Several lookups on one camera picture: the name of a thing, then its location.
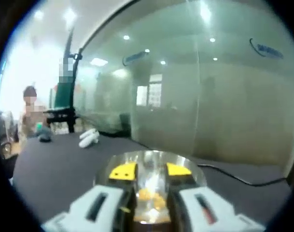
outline stainless steel bowl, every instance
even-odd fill
[[[164,151],[134,151],[134,152],[128,152],[123,153],[121,155],[113,156],[109,162],[103,166],[102,170],[100,170],[96,176],[94,184],[102,184],[105,185],[108,182],[109,175],[112,172],[112,170],[121,165],[126,164],[129,162],[136,162],[137,164],[144,163],[147,160],[154,160],[154,157],[157,157],[158,162],[160,163],[173,163],[176,165],[180,165],[183,167],[188,168],[192,172],[192,176],[194,180],[201,186],[206,186],[207,181],[204,176],[203,171],[197,167],[197,165],[190,161],[189,159],[174,154],[170,152],[164,152]]]

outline ceiling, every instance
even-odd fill
[[[12,45],[27,43],[34,51],[51,48],[62,56],[69,28],[65,13],[75,15],[72,52],[82,47],[116,9],[129,0],[47,0],[39,4],[13,34]],[[42,17],[35,17],[37,12]],[[259,57],[249,39],[281,51],[283,60]],[[159,63],[218,62],[247,65],[294,76],[294,42],[263,0],[141,0],[113,18],[85,46],[80,66],[97,72],[122,67],[122,60],[149,49]],[[90,65],[93,58],[108,61]]]

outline black slot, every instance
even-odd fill
[[[241,221],[243,221],[244,223],[248,224],[248,225],[251,224],[250,221],[248,221],[247,219],[245,219],[245,218],[243,218],[243,217],[239,217],[239,219],[240,219]]]
[[[88,213],[88,216],[87,216],[88,220],[95,221],[97,219],[98,212],[99,212],[100,208],[102,207],[106,197],[107,197],[107,195],[103,194],[103,193],[98,195],[97,199],[94,201],[94,204],[92,205],[91,210]]]
[[[183,200],[179,194],[182,187],[170,186],[167,197],[167,208],[171,219],[172,232],[187,232],[191,231],[191,225],[188,217],[188,212],[185,209]]]
[[[206,199],[200,195],[196,196],[196,198],[199,204],[203,207],[203,213],[209,225],[214,224],[217,221],[217,218],[214,215],[213,211],[210,209],[210,206],[208,202],[206,201]]]
[[[119,204],[113,221],[113,232],[128,232],[133,231],[134,209],[136,208],[136,195],[133,187],[124,185],[125,191]],[[130,209],[130,212],[124,212],[121,207]]]

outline dark tabletop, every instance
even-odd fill
[[[62,211],[92,185],[97,171],[113,155],[146,150],[126,138],[100,136],[90,148],[78,146],[76,133],[55,135],[51,143],[29,139],[19,155],[14,170],[14,186],[40,222]],[[282,177],[276,166],[254,166],[193,159],[213,164],[244,180],[260,183]],[[266,225],[290,194],[286,182],[267,187],[251,187],[220,172],[203,168],[208,186],[231,202],[236,213],[243,213]]]

